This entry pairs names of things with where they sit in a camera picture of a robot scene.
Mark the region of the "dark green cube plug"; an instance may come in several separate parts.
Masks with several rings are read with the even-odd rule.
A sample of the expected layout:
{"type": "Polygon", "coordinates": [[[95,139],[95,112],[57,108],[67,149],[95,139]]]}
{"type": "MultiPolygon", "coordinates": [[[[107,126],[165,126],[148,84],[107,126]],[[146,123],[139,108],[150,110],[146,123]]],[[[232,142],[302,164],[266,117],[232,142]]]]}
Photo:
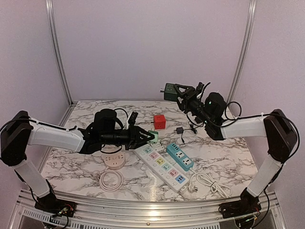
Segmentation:
{"type": "Polygon", "coordinates": [[[163,99],[166,101],[177,102],[177,92],[173,83],[166,83],[164,88],[160,89],[163,99]]]}

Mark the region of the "white plug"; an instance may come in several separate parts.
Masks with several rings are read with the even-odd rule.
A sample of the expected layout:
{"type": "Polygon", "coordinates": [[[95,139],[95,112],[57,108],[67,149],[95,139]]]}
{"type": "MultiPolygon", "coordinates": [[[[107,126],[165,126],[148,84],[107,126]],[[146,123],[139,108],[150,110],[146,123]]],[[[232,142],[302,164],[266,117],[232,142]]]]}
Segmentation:
{"type": "Polygon", "coordinates": [[[149,143],[149,145],[155,152],[161,152],[165,149],[161,142],[153,142],[153,143],[149,143]]]}

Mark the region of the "red cube socket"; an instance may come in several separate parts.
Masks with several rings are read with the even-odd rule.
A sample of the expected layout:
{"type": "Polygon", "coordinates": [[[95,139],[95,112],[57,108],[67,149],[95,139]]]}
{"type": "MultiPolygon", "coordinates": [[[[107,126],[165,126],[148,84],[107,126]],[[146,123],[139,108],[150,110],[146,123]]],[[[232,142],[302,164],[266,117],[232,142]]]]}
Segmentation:
{"type": "Polygon", "coordinates": [[[166,128],[166,119],[164,115],[155,115],[153,117],[153,124],[156,130],[165,129],[166,128]]]}

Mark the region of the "white multicolour power strip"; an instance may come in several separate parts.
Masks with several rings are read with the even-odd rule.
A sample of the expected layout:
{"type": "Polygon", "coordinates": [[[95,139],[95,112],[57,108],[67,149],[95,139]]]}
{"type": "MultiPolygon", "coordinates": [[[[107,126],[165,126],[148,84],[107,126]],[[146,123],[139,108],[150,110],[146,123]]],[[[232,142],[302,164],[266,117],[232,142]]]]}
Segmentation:
{"type": "Polygon", "coordinates": [[[166,160],[160,152],[155,152],[149,143],[134,150],[138,158],[174,192],[182,191],[189,178],[166,160]]]}

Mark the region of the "teal power strip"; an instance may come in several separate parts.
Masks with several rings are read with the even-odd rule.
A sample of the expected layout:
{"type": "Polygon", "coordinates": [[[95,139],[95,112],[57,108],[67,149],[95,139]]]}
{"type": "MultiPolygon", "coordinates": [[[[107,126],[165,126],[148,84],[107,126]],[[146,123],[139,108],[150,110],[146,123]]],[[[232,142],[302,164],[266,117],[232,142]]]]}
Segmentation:
{"type": "Polygon", "coordinates": [[[175,143],[171,143],[166,147],[166,152],[175,160],[175,162],[184,170],[189,171],[194,162],[187,154],[179,148],[175,143]]]}

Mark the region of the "black power adapter with cable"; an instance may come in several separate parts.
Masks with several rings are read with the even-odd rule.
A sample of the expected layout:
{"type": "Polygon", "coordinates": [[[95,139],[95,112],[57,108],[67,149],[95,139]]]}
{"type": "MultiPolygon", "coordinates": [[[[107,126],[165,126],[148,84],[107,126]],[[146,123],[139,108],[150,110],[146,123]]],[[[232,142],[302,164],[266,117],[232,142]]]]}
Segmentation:
{"type": "Polygon", "coordinates": [[[192,122],[188,122],[189,127],[188,128],[183,128],[181,127],[177,127],[176,128],[176,133],[181,135],[181,141],[183,144],[185,144],[184,138],[183,138],[183,134],[185,131],[192,131],[195,135],[198,133],[197,129],[195,128],[194,124],[192,122]]]}

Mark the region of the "pink round power strip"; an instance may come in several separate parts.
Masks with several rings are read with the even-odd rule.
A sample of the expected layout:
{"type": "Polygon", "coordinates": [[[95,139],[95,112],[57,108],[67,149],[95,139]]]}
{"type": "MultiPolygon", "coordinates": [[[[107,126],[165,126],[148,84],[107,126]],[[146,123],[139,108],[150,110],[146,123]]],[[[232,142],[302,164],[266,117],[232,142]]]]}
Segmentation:
{"type": "Polygon", "coordinates": [[[105,165],[111,170],[121,169],[125,165],[125,156],[122,152],[117,152],[114,154],[102,153],[102,159],[105,165]]]}

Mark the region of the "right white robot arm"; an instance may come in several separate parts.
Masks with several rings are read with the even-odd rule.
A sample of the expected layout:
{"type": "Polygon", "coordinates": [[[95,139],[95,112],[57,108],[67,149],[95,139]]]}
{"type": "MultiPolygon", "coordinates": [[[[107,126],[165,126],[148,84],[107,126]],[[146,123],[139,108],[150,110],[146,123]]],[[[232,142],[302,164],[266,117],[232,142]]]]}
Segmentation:
{"type": "Polygon", "coordinates": [[[202,83],[196,88],[180,84],[174,84],[173,87],[179,109],[198,118],[212,140],[263,138],[266,141],[266,158],[246,188],[246,194],[259,196],[274,182],[286,162],[298,151],[299,131],[282,110],[223,118],[228,105],[219,93],[210,93],[203,102],[200,97],[206,86],[202,83]]]}

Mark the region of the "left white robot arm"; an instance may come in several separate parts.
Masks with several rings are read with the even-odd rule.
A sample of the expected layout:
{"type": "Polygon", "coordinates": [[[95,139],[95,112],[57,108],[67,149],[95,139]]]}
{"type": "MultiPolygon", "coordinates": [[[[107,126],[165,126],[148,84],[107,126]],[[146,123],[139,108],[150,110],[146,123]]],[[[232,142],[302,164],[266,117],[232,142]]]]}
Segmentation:
{"type": "Polygon", "coordinates": [[[102,109],[83,129],[44,123],[29,117],[26,111],[20,111],[0,129],[0,159],[14,169],[49,212],[57,212],[60,201],[54,197],[47,180],[27,159],[27,146],[62,148],[84,155],[100,151],[106,145],[137,149],[154,140],[154,134],[135,125],[137,115],[137,112],[132,112],[124,125],[115,110],[102,109]]]}

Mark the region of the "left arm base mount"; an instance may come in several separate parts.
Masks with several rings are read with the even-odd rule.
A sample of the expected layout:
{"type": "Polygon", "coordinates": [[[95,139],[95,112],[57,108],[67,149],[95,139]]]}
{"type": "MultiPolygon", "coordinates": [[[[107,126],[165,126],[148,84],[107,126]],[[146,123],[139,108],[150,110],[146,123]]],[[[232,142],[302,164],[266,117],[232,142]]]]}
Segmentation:
{"type": "Polygon", "coordinates": [[[76,203],[64,199],[59,199],[53,193],[49,193],[44,197],[34,198],[35,208],[52,213],[55,216],[73,217],[76,203]]]}

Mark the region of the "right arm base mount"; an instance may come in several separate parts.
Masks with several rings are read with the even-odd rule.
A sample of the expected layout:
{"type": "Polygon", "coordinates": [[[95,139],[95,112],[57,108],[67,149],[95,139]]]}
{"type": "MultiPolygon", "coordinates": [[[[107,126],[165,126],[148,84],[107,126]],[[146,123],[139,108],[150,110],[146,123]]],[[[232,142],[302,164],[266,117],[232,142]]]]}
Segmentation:
{"type": "Polygon", "coordinates": [[[252,196],[247,189],[245,189],[240,195],[240,200],[222,203],[218,210],[223,218],[227,219],[254,213],[261,209],[259,197],[252,196]]]}

